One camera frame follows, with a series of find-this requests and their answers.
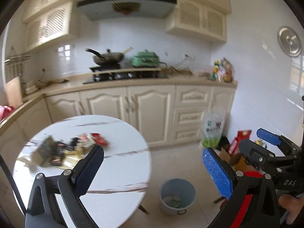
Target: round white table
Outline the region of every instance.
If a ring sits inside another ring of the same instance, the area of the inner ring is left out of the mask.
[[[99,227],[116,228],[135,212],[145,196],[151,175],[151,155],[142,135],[130,124],[108,116],[76,116],[54,123],[36,134],[23,148],[19,157],[31,154],[37,143],[52,135],[55,140],[68,143],[83,133],[100,133],[109,145],[104,147],[101,164],[88,193],[80,197],[88,213]],[[25,163],[16,161],[13,177],[25,207],[35,176],[60,175],[63,170],[37,167],[31,172]],[[56,195],[67,226],[75,227],[63,203]]]

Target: green electric cooker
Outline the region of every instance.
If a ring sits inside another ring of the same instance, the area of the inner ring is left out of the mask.
[[[132,66],[135,68],[156,68],[159,67],[159,57],[154,51],[139,51],[131,57]]]

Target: trash can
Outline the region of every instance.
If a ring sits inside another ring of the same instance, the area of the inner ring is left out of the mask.
[[[174,178],[166,181],[159,192],[161,210],[168,215],[183,215],[195,198],[196,190],[187,180]]]

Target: gas stove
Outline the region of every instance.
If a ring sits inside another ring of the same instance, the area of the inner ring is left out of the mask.
[[[101,81],[115,81],[127,79],[167,78],[160,68],[127,68],[122,69],[119,64],[110,66],[91,67],[92,78],[83,84]]]

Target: cardboard box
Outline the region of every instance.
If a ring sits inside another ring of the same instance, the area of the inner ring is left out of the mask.
[[[226,161],[235,171],[241,170],[242,172],[246,171],[257,171],[252,165],[247,165],[245,163],[245,159],[242,157],[240,153],[230,155],[222,148],[219,154],[221,160]]]

